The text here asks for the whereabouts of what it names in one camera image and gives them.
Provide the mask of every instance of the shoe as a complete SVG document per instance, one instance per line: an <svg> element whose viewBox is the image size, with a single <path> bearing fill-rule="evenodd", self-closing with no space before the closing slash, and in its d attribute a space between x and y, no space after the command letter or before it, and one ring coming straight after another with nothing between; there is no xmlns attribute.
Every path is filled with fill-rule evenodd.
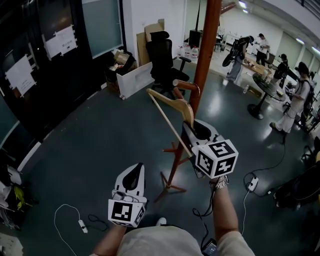
<svg viewBox="0 0 320 256"><path fill-rule="evenodd" d="M160 227L161 225L166 225L166 224L167 224L167 219L164 217L161 217L160 219L158 219L155 226Z"/></svg>
<svg viewBox="0 0 320 256"><path fill-rule="evenodd" d="M278 130L278 129L276 128L276 123L275 123L275 122L271 122L269 125L270 125L270 127L271 127L272 129Z"/></svg>

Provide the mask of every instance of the plastic bottle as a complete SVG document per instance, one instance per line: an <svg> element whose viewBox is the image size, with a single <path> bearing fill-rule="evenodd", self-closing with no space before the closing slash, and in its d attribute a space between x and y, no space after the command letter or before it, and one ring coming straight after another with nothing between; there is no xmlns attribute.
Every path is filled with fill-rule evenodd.
<svg viewBox="0 0 320 256"><path fill-rule="evenodd" d="M178 58L185 56L185 49L182 46L179 46Z"/></svg>
<svg viewBox="0 0 320 256"><path fill-rule="evenodd" d="M198 58L199 50L197 47L193 47L191 50L191 59L196 60Z"/></svg>
<svg viewBox="0 0 320 256"><path fill-rule="evenodd" d="M186 47L184 47L184 56L186 57L186 58L189 58L190 57L190 46L189 45L187 45Z"/></svg>
<svg viewBox="0 0 320 256"><path fill-rule="evenodd" d="M247 91L248 91L248 89L249 89L249 85L247 85L247 86L244 88L244 90L243 90L243 94L246 94L246 93L247 93Z"/></svg>

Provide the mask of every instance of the gray floor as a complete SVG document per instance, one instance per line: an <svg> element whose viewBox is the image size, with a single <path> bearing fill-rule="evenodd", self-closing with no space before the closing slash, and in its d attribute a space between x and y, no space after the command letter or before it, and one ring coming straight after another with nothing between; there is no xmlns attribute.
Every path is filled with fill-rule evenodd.
<svg viewBox="0 0 320 256"><path fill-rule="evenodd" d="M195 69L185 67L193 80ZM267 103L263 105L264 119L257 120L247 111L247 105L258 103L252 94L243 94L234 84L223 85L222 78L209 74L196 117L213 125L224 138L230 139L239 152L234 172L229 176L229 191L242 229L243 198L246 173L275 165L283 156L281 136L272 131L269 123L282 113ZM180 131L181 115L162 104L173 125ZM186 193L168 195L153 204L162 190L160 171L170 173L174 156L163 153L174 134L152 104L145 90L127 100L103 90L87 100L64 120L43 143L24 169L25 180L32 182L34 195L40 204L28 213L19 234L26 256L71 256L72 252L60 240L54 227L54 213L61 204L79 209L88 224L87 215L108 219L108 199L117 175L127 167L142 162L145 165L145 196L151 201L148 214L167 218L168 223L190 232L199 242L204 235L201 221L192 214L194 207L203 212L208 206L210 189L207 179L197 179L189 162L181 165L174 184L186 188ZM300 161L304 145L310 138L297 128L287 137L285 158L275 169L256 173L260 179L256 190L264 194L268 189L301 174L305 170ZM244 238L257 256L301 255L308 248L300 242L301 225L306 212L313 205L299 211L275 207L272 196L249 194L246 199ZM213 234L212 217L205 221ZM89 228L84 234L77 221L77 212L62 208L57 214L61 235L79 256L89 255L104 235Z"/></svg>

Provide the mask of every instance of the coat rack pole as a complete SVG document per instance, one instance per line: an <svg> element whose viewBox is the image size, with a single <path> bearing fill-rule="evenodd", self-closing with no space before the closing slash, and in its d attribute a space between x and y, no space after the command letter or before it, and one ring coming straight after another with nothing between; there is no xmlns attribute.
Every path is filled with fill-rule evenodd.
<svg viewBox="0 0 320 256"><path fill-rule="evenodd" d="M216 36L217 36L217 31L219 26L220 15L236 6L234 2L231 2L222 8L221 8L221 5L222 5L222 0L207 0L199 59L196 65L195 76L194 76L194 84L198 86L200 94L198 90L193 90L191 91L191 94L190 94L190 105L193 109L194 116L196 116L201 95L205 87L205 83L206 83L206 79L207 79L207 75L210 67L210 62L211 62L214 46L216 43ZM182 162L184 162L184 161L180 161L183 152L184 152L184 147L182 146L181 143L179 143L178 147L174 150L174 161L172 164L169 179L167 180L165 175L161 172L161 177L165 183L165 187L161 192L161 194L154 200L155 203L159 201L162 197L164 197L168 193L170 188L176 189L181 192L187 191L183 188L172 185L172 180L175 176L178 166Z"/></svg>

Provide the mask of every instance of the paper sign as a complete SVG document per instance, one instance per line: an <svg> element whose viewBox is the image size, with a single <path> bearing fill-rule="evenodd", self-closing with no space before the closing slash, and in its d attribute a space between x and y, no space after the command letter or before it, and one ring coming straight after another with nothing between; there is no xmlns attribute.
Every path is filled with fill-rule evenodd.
<svg viewBox="0 0 320 256"><path fill-rule="evenodd" d="M6 73L6 77L10 82L11 88L17 88L23 96L36 82L31 72L33 69L25 55L18 60Z"/></svg>
<svg viewBox="0 0 320 256"><path fill-rule="evenodd" d="M60 53L60 46L56 36L46 41L45 44L50 58Z"/></svg>
<svg viewBox="0 0 320 256"><path fill-rule="evenodd" d="M16 88L19 90L21 95L24 95L35 84L36 82L34 78L29 73L23 78L23 80L21 80L19 84L17 84Z"/></svg>
<svg viewBox="0 0 320 256"><path fill-rule="evenodd" d="M74 48L77 48L74 30L72 26L68 26L65 29L60 30L59 32L56 32L55 37L62 55L71 51Z"/></svg>

